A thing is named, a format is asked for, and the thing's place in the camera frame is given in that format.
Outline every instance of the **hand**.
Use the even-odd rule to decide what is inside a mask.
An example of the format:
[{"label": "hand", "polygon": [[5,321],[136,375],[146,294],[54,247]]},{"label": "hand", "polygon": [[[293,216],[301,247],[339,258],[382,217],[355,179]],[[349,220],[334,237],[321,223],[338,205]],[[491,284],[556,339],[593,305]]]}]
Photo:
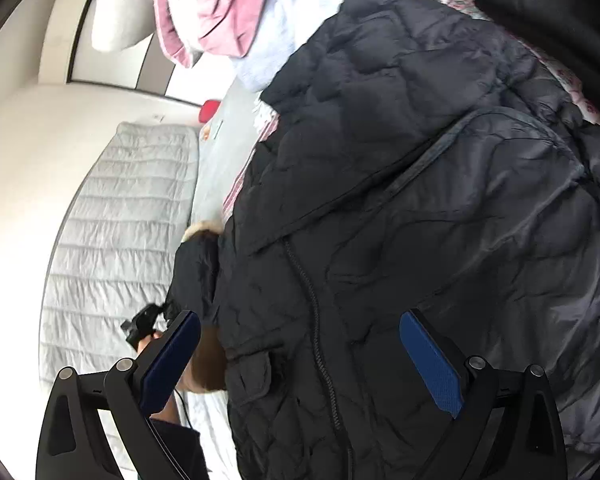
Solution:
[{"label": "hand", "polygon": [[148,335],[144,339],[141,339],[138,343],[138,355],[142,353],[142,351],[146,348],[146,346],[153,340],[162,337],[162,332],[156,330],[153,335]]}]

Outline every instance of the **gray bedsheet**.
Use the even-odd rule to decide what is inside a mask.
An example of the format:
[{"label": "gray bedsheet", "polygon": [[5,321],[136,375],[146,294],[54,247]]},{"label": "gray bedsheet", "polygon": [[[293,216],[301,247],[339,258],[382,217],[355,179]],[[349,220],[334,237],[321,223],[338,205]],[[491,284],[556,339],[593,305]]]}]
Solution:
[{"label": "gray bedsheet", "polygon": [[[53,250],[40,320],[40,380],[60,368],[111,368],[134,356],[120,330],[171,282],[198,178],[198,132],[122,123],[83,182]],[[133,469],[108,412],[105,432],[120,467]]]}]

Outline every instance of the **metal screw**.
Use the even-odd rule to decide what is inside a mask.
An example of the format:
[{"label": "metal screw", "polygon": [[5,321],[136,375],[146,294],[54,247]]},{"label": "metal screw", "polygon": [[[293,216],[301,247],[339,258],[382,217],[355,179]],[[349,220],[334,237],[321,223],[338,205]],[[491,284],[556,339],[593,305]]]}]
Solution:
[{"label": "metal screw", "polygon": [[61,379],[68,379],[73,374],[74,374],[74,371],[71,370],[71,368],[63,368],[62,370],[60,370],[58,377],[60,377]]},{"label": "metal screw", "polygon": [[473,356],[469,358],[469,366],[474,370],[482,370],[487,365],[487,361],[485,361],[480,356]]},{"label": "metal screw", "polygon": [[126,372],[127,370],[129,370],[129,368],[131,368],[134,365],[134,362],[129,359],[129,358],[124,358],[124,359],[120,359],[120,361],[118,361],[116,363],[116,368],[118,370],[120,370],[121,372]]},{"label": "metal screw", "polygon": [[536,377],[542,377],[544,375],[544,370],[540,365],[531,365],[529,371],[531,371],[531,373]]}]

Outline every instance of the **white pillow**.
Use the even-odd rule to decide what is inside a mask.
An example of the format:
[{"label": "white pillow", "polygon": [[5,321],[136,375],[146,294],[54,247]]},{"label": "white pillow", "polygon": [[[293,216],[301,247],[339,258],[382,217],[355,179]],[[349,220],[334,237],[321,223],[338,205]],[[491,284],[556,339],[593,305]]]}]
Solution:
[{"label": "white pillow", "polygon": [[95,50],[123,50],[154,31],[154,0],[96,0],[91,31]]}]

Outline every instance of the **white wall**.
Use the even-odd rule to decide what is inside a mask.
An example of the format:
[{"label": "white wall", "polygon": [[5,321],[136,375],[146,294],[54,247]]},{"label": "white wall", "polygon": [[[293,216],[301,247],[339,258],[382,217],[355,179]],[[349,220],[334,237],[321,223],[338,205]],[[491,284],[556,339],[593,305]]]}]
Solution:
[{"label": "white wall", "polygon": [[79,84],[30,86],[0,106],[0,459],[16,480],[34,478],[46,402],[38,327],[56,234],[117,124],[151,114],[196,124],[198,109]]},{"label": "white wall", "polygon": [[23,0],[0,29],[0,102],[38,76],[55,0]]}]

